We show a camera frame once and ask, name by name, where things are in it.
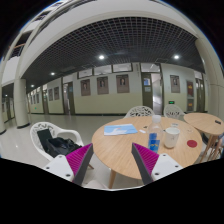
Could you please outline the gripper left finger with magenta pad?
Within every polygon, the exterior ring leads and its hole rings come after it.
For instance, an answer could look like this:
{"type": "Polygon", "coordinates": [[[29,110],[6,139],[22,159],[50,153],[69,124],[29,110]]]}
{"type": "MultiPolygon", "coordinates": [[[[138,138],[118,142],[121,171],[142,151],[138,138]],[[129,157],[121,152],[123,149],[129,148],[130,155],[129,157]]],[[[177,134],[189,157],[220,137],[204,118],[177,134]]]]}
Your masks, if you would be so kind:
{"type": "Polygon", "coordinates": [[[90,143],[66,156],[56,156],[44,170],[81,186],[92,155],[93,144],[90,143]]]}

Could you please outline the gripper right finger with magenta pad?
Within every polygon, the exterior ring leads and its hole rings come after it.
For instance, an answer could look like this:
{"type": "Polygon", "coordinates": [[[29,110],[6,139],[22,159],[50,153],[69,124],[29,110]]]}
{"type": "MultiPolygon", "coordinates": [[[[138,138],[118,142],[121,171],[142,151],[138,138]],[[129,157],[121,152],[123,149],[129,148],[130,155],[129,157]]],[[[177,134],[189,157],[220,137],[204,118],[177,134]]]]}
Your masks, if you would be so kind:
{"type": "Polygon", "coordinates": [[[144,185],[148,185],[182,169],[182,166],[168,154],[157,154],[137,143],[132,144],[132,155],[144,185]]]}

